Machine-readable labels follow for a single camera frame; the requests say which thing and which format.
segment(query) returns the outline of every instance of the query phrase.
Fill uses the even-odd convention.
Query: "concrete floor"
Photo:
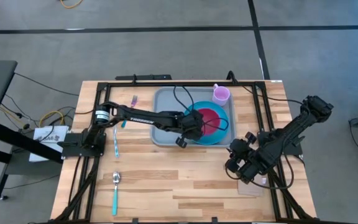
[[[260,26],[358,25],[358,1],[255,0],[255,8]],[[72,10],[54,0],[0,0],[0,29],[251,24],[247,1],[240,0],[84,0]],[[261,34],[270,77],[284,81],[289,98],[319,95],[335,106],[328,122],[305,133],[306,171],[318,216],[358,223],[358,149],[347,125],[358,116],[358,30]],[[133,73],[217,79],[233,70],[238,79],[262,78],[252,31],[0,35],[2,59],[17,60],[16,72],[72,93],[79,92],[83,80]],[[74,96],[20,77],[14,78],[8,94],[33,118],[76,105]],[[9,99],[4,102],[14,107]],[[290,108],[296,116],[298,106]],[[3,114],[0,123],[14,128]],[[354,132],[358,139],[358,128]],[[0,144],[0,149],[8,151],[9,146]],[[7,187],[52,175],[46,170],[43,177],[9,177]],[[0,202],[0,223],[48,220],[57,181],[4,191],[10,199]]]

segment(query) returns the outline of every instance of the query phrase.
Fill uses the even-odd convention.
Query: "purple cup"
[[[230,97],[230,91],[228,88],[223,86],[214,85],[214,95],[212,101],[219,106],[224,106]]]

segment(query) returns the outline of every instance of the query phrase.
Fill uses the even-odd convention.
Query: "wooden table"
[[[97,82],[94,81],[83,82],[76,112],[93,109],[96,85]],[[266,86],[268,96],[286,98],[282,82],[266,81]],[[135,107],[151,111],[153,95],[158,88],[114,87],[110,101],[129,105],[132,96],[138,95]],[[242,87],[229,89],[234,97],[237,137],[243,138],[248,131],[257,133],[258,123],[252,94]],[[260,103],[261,110],[264,111],[263,101],[260,100]],[[291,121],[287,102],[270,100],[269,103],[276,128],[282,128]],[[88,128],[90,119],[91,114],[76,115],[74,132]],[[117,132],[120,157],[116,159],[112,128],[107,129],[106,133],[106,149],[100,159],[91,222],[130,222],[132,218],[139,218],[140,222],[210,222],[211,217],[217,217],[220,222],[274,220],[269,190],[264,190],[263,197],[237,193],[237,181],[228,178],[223,169],[229,158],[225,149],[156,146],[150,139],[149,125],[128,122],[125,129],[119,128]],[[290,192],[307,213],[316,216],[303,164],[293,156],[289,156],[289,160],[295,171],[295,182]],[[282,161],[288,183],[290,171],[284,158]],[[77,158],[69,158],[63,163],[51,218],[57,217],[67,206],[76,162]],[[116,217],[111,215],[114,171],[119,171],[122,177]],[[85,193],[83,197],[80,218],[85,214],[87,195]],[[280,191],[278,198],[284,217]]]

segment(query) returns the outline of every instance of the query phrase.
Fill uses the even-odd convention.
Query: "teal handle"
[[[122,128],[125,128],[125,124],[127,124],[127,120],[124,120],[124,121],[122,122],[121,127],[122,127]]]
[[[117,200],[117,186],[114,189],[114,200],[112,202],[112,215],[117,215],[117,204],[118,204],[118,200]]]

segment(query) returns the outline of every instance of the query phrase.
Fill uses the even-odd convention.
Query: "gray plastic tray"
[[[213,87],[186,87],[193,97],[194,102],[199,101],[212,101]],[[178,99],[186,106],[191,105],[191,99],[187,92],[182,87],[177,87],[176,94]],[[154,105],[153,109],[155,112],[160,111],[184,111],[184,107],[177,102],[173,97],[173,87],[162,87],[158,89],[154,94]],[[235,113],[233,98],[230,96],[229,101],[223,106],[227,116],[229,117],[229,130],[226,137],[216,144],[208,147],[229,147],[230,143],[236,138],[236,124],[235,124]],[[175,141],[180,134],[166,132],[157,129],[156,127],[151,128],[151,138],[154,144],[159,146],[177,146]],[[197,144],[191,140],[186,140],[187,146],[201,146],[205,145]]]

